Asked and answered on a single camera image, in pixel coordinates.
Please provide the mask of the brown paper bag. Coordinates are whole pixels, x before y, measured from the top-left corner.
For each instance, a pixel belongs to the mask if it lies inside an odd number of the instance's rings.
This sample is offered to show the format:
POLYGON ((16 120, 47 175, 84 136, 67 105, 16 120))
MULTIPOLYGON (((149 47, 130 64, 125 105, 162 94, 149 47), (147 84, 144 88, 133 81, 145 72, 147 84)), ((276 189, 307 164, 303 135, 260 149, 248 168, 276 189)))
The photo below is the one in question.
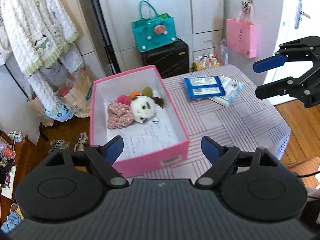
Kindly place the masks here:
POLYGON ((91 116, 92 81, 84 69, 75 73, 69 85, 62 85, 57 96, 79 118, 91 116))

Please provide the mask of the blue wet wipes pack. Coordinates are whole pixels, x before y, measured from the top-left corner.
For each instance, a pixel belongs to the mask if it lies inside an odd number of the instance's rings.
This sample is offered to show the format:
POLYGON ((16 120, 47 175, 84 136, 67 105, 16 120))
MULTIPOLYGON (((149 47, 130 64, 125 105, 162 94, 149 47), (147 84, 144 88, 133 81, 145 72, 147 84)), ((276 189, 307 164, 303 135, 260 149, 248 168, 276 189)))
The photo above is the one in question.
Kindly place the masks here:
POLYGON ((182 77, 190 100, 225 96, 226 92, 218 76, 182 77))

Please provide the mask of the pair of sandals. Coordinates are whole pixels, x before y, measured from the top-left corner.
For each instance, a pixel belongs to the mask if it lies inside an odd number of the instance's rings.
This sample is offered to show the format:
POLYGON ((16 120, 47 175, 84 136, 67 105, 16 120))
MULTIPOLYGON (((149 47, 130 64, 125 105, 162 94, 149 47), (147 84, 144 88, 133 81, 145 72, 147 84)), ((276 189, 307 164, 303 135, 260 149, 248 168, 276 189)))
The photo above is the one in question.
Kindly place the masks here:
MULTIPOLYGON (((88 135, 86 132, 82 132, 79 135, 79 138, 72 148, 72 151, 74 152, 81 152, 84 150, 85 146, 87 145, 88 142, 88 135)), ((63 150, 65 148, 70 149, 70 143, 65 141, 64 139, 61 140, 53 140, 50 142, 51 149, 48 151, 49 154, 54 152, 55 150, 63 150)))

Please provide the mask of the pink floral fabric scrunchie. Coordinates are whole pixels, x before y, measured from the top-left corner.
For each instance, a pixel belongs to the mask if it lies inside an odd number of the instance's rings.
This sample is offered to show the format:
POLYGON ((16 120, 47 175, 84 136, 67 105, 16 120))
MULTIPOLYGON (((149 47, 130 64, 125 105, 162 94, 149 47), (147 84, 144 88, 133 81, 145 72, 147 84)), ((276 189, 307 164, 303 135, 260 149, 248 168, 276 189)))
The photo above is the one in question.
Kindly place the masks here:
POLYGON ((131 107, 119 102, 118 100, 110 102, 107 113, 107 127, 109 129, 126 128, 135 121, 131 107))

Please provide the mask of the black clothes rack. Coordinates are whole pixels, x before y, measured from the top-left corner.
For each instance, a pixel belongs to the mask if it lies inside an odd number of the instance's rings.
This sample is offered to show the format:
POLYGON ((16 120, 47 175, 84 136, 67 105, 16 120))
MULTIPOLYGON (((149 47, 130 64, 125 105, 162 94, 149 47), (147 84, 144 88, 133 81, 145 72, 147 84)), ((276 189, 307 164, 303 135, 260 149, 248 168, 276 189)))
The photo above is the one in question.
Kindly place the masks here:
POLYGON ((104 20, 103 11, 101 9, 100 2, 99 0, 90 0, 90 1, 95 14, 95 18, 98 23, 100 33, 102 35, 101 41, 103 43, 104 51, 108 60, 108 65, 110 66, 109 68, 113 75, 119 74, 121 70, 112 46, 112 42, 110 40, 110 36, 107 31, 107 25, 104 20))

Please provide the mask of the drink bottle pack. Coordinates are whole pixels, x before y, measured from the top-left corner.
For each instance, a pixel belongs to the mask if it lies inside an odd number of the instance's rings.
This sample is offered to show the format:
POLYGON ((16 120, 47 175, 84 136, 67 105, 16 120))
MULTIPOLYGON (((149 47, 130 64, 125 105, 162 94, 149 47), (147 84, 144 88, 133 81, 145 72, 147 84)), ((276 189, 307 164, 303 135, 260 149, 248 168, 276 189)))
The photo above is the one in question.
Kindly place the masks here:
POLYGON ((193 61, 194 71, 209 70, 217 67, 220 67, 220 63, 216 54, 200 55, 193 61))

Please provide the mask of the pink cardboard box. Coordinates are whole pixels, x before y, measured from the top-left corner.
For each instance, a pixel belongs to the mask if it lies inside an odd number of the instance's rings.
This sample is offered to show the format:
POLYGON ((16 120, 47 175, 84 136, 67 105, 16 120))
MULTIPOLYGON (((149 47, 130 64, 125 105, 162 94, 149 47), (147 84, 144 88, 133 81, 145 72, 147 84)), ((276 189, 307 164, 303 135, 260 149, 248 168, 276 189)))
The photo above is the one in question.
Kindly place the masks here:
POLYGON ((155 66, 94 81, 89 140, 93 145, 123 139, 113 166, 135 177, 186 160, 189 138, 155 66))

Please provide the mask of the white panda plush toy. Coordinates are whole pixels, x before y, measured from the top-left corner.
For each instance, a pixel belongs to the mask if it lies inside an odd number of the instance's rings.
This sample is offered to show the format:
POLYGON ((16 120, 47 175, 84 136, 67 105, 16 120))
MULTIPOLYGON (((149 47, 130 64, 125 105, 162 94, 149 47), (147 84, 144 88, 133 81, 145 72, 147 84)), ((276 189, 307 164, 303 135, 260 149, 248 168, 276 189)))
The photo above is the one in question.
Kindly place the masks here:
POLYGON ((164 100, 140 95, 131 100, 130 107, 135 121, 144 124, 156 116, 157 107, 164 108, 164 100))

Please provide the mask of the orange makeup sponge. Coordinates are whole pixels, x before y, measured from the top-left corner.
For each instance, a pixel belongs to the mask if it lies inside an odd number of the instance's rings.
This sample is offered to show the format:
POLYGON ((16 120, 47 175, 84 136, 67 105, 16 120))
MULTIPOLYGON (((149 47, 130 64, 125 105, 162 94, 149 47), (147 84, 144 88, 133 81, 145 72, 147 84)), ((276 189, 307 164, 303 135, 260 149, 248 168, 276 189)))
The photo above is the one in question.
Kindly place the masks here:
POLYGON ((135 92, 132 92, 129 97, 131 100, 133 100, 137 96, 140 96, 140 92, 135 91, 135 92))

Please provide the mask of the black suitcase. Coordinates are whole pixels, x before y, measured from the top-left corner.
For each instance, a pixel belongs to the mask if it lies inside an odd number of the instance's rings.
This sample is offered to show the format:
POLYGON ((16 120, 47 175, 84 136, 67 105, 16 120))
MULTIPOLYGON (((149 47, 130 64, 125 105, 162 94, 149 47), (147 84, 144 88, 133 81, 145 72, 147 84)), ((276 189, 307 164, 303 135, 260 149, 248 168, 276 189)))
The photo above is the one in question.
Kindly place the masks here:
POLYGON ((145 66, 155 65, 163 79, 189 73, 189 46, 181 39, 146 52, 140 52, 145 66))

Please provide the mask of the white knit cardigan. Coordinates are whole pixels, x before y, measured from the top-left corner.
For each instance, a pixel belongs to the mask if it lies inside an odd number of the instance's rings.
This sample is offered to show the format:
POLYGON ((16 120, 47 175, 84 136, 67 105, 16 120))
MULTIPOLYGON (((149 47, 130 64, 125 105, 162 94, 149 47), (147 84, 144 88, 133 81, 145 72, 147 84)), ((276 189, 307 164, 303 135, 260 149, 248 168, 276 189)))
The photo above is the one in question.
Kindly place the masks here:
POLYGON ((60 0, 1 0, 5 31, 21 72, 45 110, 63 106, 40 70, 60 61, 74 74, 84 67, 79 32, 60 0))

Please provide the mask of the white tissue pack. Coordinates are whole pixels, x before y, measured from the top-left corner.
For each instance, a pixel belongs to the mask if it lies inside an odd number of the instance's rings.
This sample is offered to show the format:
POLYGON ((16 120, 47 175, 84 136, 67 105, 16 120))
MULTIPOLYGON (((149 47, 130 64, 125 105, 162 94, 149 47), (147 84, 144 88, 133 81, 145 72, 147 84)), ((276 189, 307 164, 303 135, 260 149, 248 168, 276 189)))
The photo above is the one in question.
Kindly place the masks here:
POLYGON ((234 101, 236 96, 239 94, 244 84, 242 82, 236 81, 235 79, 232 79, 231 77, 219 76, 219 79, 225 90, 225 95, 215 96, 209 99, 220 105, 228 107, 231 105, 231 103, 234 101))

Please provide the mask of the teal felt tote bag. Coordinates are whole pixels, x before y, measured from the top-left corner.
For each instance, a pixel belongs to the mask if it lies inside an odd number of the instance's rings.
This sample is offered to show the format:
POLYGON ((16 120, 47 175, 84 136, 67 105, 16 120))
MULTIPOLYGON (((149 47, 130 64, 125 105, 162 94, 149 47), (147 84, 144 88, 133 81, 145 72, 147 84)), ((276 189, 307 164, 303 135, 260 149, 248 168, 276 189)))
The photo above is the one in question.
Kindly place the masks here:
POLYGON ((158 14, 148 1, 142 0, 139 3, 139 15, 140 20, 131 22, 131 28, 136 47, 140 52, 153 50, 177 41, 174 18, 168 13, 158 14), (153 10, 154 17, 143 17, 143 3, 153 10))

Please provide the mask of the pink strawberry sponge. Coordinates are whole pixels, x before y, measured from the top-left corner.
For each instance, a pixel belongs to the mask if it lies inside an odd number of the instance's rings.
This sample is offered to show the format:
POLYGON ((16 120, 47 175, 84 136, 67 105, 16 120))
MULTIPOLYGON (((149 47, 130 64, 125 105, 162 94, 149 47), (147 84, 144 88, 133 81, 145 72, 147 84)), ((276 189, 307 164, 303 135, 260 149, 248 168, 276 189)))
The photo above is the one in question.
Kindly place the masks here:
POLYGON ((119 103, 122 103, 124 105, 130 105, 131 104, 131 98, 129 96, 126 95, 120 95, 118 96, 117 100, 119 101, 119 103))

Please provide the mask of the green makeup sponge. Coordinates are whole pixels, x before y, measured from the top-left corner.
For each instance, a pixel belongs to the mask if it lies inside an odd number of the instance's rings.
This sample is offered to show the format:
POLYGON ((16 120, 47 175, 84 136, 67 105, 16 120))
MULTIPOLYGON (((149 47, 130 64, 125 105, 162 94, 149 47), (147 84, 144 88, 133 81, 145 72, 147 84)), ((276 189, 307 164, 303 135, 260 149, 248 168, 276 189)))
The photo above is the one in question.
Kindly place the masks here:
POLYGON ((153 98, 153 90, 151 87, 145 87, 143 90, 142 90, 142 96, 147 96, 149 98, 153 98))

